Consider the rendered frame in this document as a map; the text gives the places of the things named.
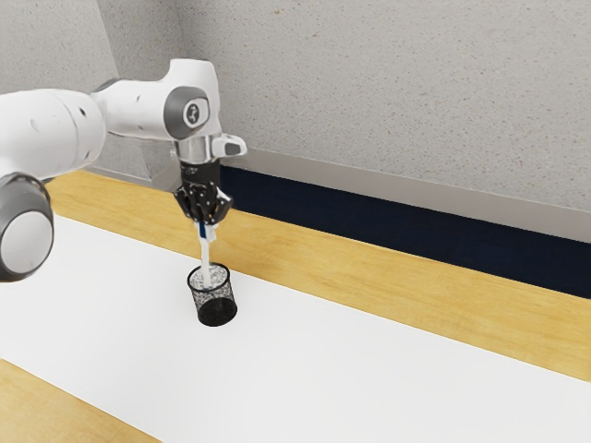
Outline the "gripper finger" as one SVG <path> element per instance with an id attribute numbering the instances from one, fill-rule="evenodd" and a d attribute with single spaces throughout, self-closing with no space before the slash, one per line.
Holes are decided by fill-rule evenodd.
<path id="1" fill-rule="evenodd" d="M 232 198 L 226 195 L 222 189 L 215 186 L 206 197 L 205 223 L 215 225 L 221 222 L 232 208 Z"/>
<path id="2" fill-rule="evenodd" d="M 179 187 L 174 192 L 174 196 L 179 207 L 189 219 L 192 221 L 201 220 L 201 207 L 191 190 L 187 191 L 183 187 Z"/>

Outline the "white and blue pen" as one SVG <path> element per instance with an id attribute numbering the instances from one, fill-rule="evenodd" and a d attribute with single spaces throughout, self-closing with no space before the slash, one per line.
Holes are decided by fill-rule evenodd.
<path id="1" fill-rule="evenodd" d="M 215 230 L 217 225 L 210 225 L 200 221 L 195 222 L 195 227 L 199 235 L 200 272 L 202 276 L 202 286 L 205 290 L 209 290 L 212 287 L 210 248 L 211 243 L 216 240 Z"/>

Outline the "black mesh pen holder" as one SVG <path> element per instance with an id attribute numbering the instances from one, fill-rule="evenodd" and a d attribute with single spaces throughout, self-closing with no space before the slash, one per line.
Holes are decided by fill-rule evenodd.
<path id="1" fill-rule="evenodd" d="M 230 270 L 221 263 L 211 263 L 210 277 L 211 286 L 206 287 L 201 266 L 197 266 L 188 274 L 187 286 L 192 293 L 199 322 L 208 327 L 220 327 L 235 318 L 238 308 Z"/>

